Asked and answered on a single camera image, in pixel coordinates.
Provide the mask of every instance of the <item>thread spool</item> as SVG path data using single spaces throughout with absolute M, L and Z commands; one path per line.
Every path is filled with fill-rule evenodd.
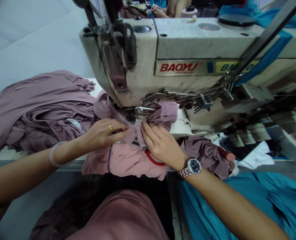
M 187 6 L 186 9 L 182 10 L 181 12 L 181 18 L 192 18 L 193 15 L 196 15 L 198 12 L 197 9 L 195 9 L 194 5 Z

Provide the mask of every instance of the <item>baoyu logo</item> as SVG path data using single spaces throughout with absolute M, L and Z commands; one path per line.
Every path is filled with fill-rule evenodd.
M 192 63 L 186 64 L 186 63 L 178 63 L 178 64 L 171 64 L 169 67 L 169 64 L 164 63 L 161 65 L 160 72 L 168 72 L 168 71 L 177 71 L 177 72 L 182 72 L 182 71 L 193 71 L 195 68 L 198 66 L 199 63 L 195 63 L 194 66 L 192 66 Z

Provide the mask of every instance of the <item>hand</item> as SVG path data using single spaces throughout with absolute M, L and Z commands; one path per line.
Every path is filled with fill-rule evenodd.
M 161 8 L 157 8 L 154 11 L 154 14 L 157 18 L 168 18 L 167 14 Z
M 177 171 L 185 168 L 189 157 L 180 149 L 174 137 L 163 127 L 142 123 L 142 136 L 151 154 Z
M 121 132 L 112 134 L 109 125 L 113 129 Z M 102 149 L 117 141 L 120 141 L 130 132 L 130 128 L 125 129 L 125 125 L 115 119 L 105 118 L 97 121 L 83 136 L 77 138 L 80 149 L 84 154 Z
M 159 7 L 159 6 L 156 5 L 156 4 L 152 5 L 151 12 L 154 13 L 158 8 L 161 8 L 161 7 Z

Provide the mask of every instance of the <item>white bangle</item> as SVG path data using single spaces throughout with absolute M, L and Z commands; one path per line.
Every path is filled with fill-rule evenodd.
M 67 164 L 62 165 L 62 164 L 58 164 L 58 163 L 54 160 L 54 156 L 53 156 L 53 154 L 54 154 L 55 149 L 57 148 L 57 146 L 59 146 L 59 145 L 65 143 L 65 142 L 67 142 L 67 141 L 58 142 L 56 145 L 54 145 L 54 146 L 51 148 L 51 151 L 50 151 L 50 153 L 49 153 L 49 160 L 50 160 L 50 163 L 51 163 L 53 166 L 57 167 L 57 168 L 61 168 L 61 167 L 69 166 L 69 165 L 73 162 L 73 160 L 72 160 L 71 162 L 68 162 Z

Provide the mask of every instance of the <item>pink fabric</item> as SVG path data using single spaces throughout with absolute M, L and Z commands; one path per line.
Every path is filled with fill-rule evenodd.
M 188 137 L 180 148 L 189 156 L 196 158 L 202 168 L 207 169 L 220 179 L 227 178 L 230 173 L 229 161 L 220 155 L 218 147 L 204 137 Z
M 89 153 L 82 166 L 82 174 L 105 174 L 110 172 L 119 177 L 146 175 L 162 181 L 169 168 L 169 166 L 160 167 L 153 164 L 140 147 L 120 143 Z
M 93 105 L 93 111 L 95 115 L 97 115 L 99 118 L 112 118 L 117 119 L 118 121 L 125 124 L 126 128 L 130 128 L 131 132 L 123 138 L 123 140 L 131 144 L 136 137 L 138 137 L 138 142 L 141 147 L 145 147 L 146 144 L 142 138 L 141 134 L 141 123 L 143 120 L 137 121 L 134 125 L 129 123 L 124 116 L 119 113 L 116 108 L 113 106 L 115 103 L 113 100 L 111 100 L 108 96 L 108 94 L 102 90 L 94 105 Z M 155 105 L 158 110 L 155 111 L 154 114 L 152 114 L 146 121 L 147 122 L 153 122 L 158 125 L 163 125 L 168 131 L 170 131 L 171 124 L 173 124 L 177 120 L 177 103 L 175 102 L 161 102 L 159 104 Z
M 67 240 L 169 239 L 150 199 L 134 190 L 109 195 L 84 228 Z
M 29 154 L 84 134 L 96 121 L 94 83 L 71 72 L 42 73 L 0 93 L 0 150 Z M 74 119 L 82 129 L 69 122 Z

